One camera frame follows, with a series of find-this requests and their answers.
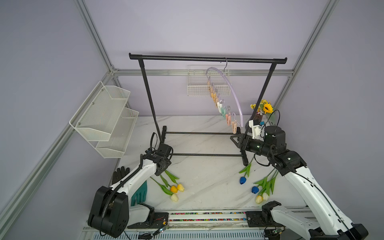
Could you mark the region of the purple clip hanger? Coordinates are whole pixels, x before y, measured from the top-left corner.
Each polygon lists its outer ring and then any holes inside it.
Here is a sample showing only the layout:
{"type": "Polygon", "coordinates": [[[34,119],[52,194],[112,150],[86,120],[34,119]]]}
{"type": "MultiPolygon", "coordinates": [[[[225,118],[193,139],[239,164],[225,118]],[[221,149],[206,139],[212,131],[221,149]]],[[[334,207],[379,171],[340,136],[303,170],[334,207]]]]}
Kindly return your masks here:
{"type": "Polygon", "coordinates": [[[237,94],[229,81],[224,68],[223,71],[216,67],[206,70],[207,86],[216,108],[226,120],[227,126],[231,127],[233,134],[238,134],[238,128],[243,127],[243,112],[237,94]],[[236,106],[232,109],[226,104],[225,97],[233,96],[236,106]]]}

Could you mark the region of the orange tulip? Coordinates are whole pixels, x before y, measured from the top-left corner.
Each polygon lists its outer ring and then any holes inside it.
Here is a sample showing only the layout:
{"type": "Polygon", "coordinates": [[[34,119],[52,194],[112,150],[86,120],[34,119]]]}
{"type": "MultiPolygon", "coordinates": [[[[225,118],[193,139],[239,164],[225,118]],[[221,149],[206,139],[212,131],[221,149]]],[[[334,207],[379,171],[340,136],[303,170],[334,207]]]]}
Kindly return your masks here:
{"type": "Polygon", "coordinates": [[[165,194],[171,196],[172,194],[176,194],[179,191],[176,186],[171,186],[162,175],[160,175],[160,178],[163,182],[163,184],[161,184],[161,188],[165,194]]]}

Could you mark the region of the black clothes rack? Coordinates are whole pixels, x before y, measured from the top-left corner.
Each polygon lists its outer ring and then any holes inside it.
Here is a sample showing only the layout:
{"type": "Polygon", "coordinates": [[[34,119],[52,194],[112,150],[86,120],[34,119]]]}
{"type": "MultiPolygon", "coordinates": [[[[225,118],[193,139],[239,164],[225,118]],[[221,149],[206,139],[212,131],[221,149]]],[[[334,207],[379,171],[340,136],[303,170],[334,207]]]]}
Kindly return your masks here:
{"type": "MultiPolygon", "coordinates": [[[[158,140],[160,143],[164,143],[166,139],[166,134],[171,134],[171,132],[167,131],[167,127],[164,126],[162,130],[160,130],[158,121],[156,118],[155,108],[153,104],[153,99],[150,91],[150,86],[148,83],[147,73],[145,69],[145,60],[153,60],[153,61],[187,61],[187,62],[226,62],[226,63],[253,63],[253,64],[270,64],[270,69],[267,74],[267,78],[259,95],[257,103],[259,104],[264,96],[264,93],[268,87],[268,84],[271,80],[271,77],[276,69],[277,65],[284,65],[287,62],[287,58],[284,59],[251,59],[251,58],[225,58],[225,57],[185,57],[185,56],[157,56],[157,55],[137,55],[137,54],[129,54],[131,60],[137,60],[140,65],[140,69],[142,72],[143,80],[146,87],[147,96],[149,99],[152,116],[154,118],[158,140]]],[[[246,144],[249,143],[251,137],[248,135],[250,127],[246,126],[245,132],[242,133],[240,128],[236,128],[236,132],[231,135],[231,141],[236,144],[236,146],[240,149],[240,153],[238,155],[231,155],[231,157],[241,157],[243,161],[243,165],[247,166],[249,164],[249,160],[246,154],[248,150],[246,144]]]]}

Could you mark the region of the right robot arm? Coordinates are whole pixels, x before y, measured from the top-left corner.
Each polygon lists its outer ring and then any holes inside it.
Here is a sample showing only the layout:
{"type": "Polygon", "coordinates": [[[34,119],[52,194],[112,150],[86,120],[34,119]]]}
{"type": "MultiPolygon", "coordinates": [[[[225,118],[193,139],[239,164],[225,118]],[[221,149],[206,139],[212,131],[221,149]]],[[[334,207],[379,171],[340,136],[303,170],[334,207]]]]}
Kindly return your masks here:
{"type": "Polygon", "coordinates": [[[295,187],[317,222],[310,223],[277,201],[263,205],[263,220],[283,225],[305,240],[364,240],[369,235],[368,230],[363,224],[353,223],[329,199],[301,156],[287,149],[285,140],[286,134],[280,127],[266,127],[261,153],[295,187]]]}

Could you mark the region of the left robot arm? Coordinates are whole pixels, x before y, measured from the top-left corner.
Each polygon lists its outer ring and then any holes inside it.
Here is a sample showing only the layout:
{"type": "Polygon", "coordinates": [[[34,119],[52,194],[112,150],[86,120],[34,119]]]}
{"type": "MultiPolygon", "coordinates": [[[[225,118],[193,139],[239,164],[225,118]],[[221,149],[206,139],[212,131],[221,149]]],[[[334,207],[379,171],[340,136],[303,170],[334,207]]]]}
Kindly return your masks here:
{"type": "Polygon", "coordinates": [[[113,176],[115,183],[100,187],[94,197],[88,218],[88,226],[102,235],[119,237],[126,229],[136,224],[153,223],[155,209],[138,202],[136,193],[153,175],[160,176],[171,165],[171,159],[180,154],[165,144],[161,135],[158,148],[150,146],[140,155],[139,165],[130,172],[120,168],[113,176]]]}

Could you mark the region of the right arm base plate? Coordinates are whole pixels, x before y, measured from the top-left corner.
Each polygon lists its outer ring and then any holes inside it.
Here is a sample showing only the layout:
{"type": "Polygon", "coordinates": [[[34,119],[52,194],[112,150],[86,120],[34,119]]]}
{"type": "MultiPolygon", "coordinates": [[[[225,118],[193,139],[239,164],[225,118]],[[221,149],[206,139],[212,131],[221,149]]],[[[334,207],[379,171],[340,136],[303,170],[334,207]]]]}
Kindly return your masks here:
{"type": "Polygon", "coordinates": [[[246,220],[248,227],[282,227],[283,225],[276,223],[272,217],[268,217],[263,211],[247,211],[246,220]]]}

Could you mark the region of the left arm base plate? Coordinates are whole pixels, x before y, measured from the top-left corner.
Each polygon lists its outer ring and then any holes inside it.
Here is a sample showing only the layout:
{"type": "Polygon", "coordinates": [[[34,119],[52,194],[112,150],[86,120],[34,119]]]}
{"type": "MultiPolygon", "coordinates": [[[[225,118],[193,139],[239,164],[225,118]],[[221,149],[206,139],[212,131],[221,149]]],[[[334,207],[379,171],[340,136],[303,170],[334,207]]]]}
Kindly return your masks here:
{"type": "Polygon", "coordinates": [[[160,229],[164,227],[169,220],[169,213],[167,212],[154,212],[150,213],[148,218],[142,223],[128,225],[127,229],[160,229]]]}

